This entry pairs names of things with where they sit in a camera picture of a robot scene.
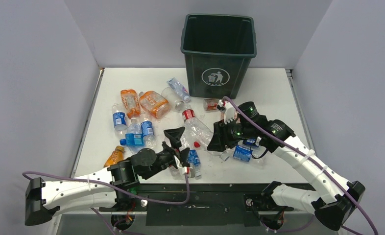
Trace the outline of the clear bottle red label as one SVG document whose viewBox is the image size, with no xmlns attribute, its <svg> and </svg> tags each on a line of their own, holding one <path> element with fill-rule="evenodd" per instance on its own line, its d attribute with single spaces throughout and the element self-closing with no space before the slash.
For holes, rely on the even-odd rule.
<svg viewBox="0 0 385 235">
<path fill-rule="evenodd" d="M 206 152 L 219 157 L 223 162 L 229 159 L 230 156 L 228 152 L 216 152 L 207 149 L 210 141 L 212 140 L 213 132 L 207 125 L 195 116 L 195 112 L 190 105 L 186 105 L 183 108 L 182 116 L 184 125 L 189 130 L 192 139 L 199 142 Z"/>
</svg>

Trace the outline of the blue label bottle front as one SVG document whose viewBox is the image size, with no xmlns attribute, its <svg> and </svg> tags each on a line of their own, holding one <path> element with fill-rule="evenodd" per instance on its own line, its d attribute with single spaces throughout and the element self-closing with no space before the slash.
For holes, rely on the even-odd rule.
<svg viewBox="0 0 385 235">
<path fill-rule="evenodd" d="M 194 168 L 195 178 L 200 179 L 202 177 L 201 161 L 200 161 L 200 158 L 199 158 L 196 150 L 191 149 L 189 151 L 188 161 L 189 161 L 190 165 Z"/>
</svg>

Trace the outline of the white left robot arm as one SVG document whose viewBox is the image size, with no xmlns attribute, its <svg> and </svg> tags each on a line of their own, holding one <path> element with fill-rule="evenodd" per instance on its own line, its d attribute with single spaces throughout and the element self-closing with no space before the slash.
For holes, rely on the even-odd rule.
<svg viewBox="0 0 385 235">
<path fill-rule="evenodd" d="M 131 198 L 138 198 L 129 190 L 158 173 L 174 167 L 185 178 L 195 177 L 195 169 L 188 162 L 189 148 L 181 150 L 184 127 L 164 130 L 170 144 L 162 143 L 162 151 L 143 148 L 131 157 L 97 172 L 76 178 L 53 176 L 52 181 L 30 179 L 25 193 L 26 226 L 36 226 L 60 214 L 89 209 L 129 208 Z"/>
</svg>

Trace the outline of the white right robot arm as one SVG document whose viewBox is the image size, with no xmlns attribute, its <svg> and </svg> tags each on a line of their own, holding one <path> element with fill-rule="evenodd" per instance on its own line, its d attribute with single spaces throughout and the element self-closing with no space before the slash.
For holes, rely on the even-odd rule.
<svg viewBox="0 0 385 235">
<path fill-rule="evenodd" d="M 306 211 L 334 231 L 341 229 L 359 208 L 365 186 L 330 169 L 283 121 L 268 120 L 260 115 L 252 101 L 236 107 L 220 100 L 217 109 L 223 113 L 223 119 L 214 123 L 208 150 L 223 152 L 239 141 L 254 140 L 257 146 L 287 162 L 313 187 L 313 190 L 306 190 L 272 182 L 262 192 L 265 208 L 273 210 L 283 206 Z"/>
</svg>

